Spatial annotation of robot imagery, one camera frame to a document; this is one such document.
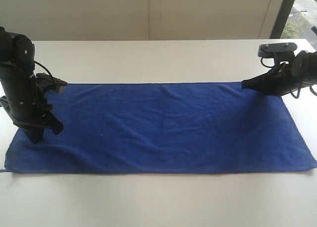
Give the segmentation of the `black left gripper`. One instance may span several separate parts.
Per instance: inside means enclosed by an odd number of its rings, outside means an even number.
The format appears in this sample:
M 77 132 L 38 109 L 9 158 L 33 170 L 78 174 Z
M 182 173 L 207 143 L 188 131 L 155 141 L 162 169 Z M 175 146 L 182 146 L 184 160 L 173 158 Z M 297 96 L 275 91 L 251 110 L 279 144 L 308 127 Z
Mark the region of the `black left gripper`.
M 12 107 L 12 120 L 33 144 L 38 144 L 43 140 L 44 129 L 51 129 L 55 135 L 64 129 L 52 110 L 53 106 L 48 104 L 47 98 L 30 103 L 24 101 Z

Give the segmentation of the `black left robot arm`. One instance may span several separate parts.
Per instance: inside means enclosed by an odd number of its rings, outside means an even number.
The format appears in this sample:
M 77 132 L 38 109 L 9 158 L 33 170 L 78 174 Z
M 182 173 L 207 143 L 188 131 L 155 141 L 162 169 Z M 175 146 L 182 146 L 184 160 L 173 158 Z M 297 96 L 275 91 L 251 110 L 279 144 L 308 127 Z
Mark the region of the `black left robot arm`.
M 35 66 L 45 68 L 35 61 L 35 45 L 23 34 L 0 29 L 0 83 L 4 96 L 0 106 L 13 124 L 19 127 L 29 140 L 38 144 L 45 129 L 54 134 L 63 131 L 63 124 L 52 114 L 52 105 L 46 92 L 60 94 L 67 82 L 52 76 L 48 69 L 34 73 Z

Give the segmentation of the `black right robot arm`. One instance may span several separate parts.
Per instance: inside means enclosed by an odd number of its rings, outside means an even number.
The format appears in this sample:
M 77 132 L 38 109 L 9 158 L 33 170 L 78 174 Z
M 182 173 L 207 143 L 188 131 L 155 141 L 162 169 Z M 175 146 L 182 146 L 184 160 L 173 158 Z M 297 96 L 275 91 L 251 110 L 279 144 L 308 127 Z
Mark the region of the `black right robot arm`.
M 297 99 L 304 88 L 309 88 L 316 95 L 317 92 L 313 89 L 316 84 L 317 54 L 300 51 L 285 61 L 275 57 L 274 65 L 266 73 L 243 80 L 241 87 L 267 96 L 282 97 L 290 94 Z

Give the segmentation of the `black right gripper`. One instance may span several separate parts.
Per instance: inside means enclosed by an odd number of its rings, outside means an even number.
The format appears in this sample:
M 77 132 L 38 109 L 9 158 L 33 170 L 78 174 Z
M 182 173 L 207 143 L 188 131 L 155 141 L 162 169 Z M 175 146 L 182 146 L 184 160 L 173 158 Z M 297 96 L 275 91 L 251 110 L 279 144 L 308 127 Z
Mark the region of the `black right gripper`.
M 286 63 L 274 66 L 267 73 L 243 80 L 242 89 L 251 89 L 265 95 L 279 96 L 290 94 L 299 97 L 302 89 L 310 85 L 304 83 L 301 78 L 291 75 L 290 66 Z

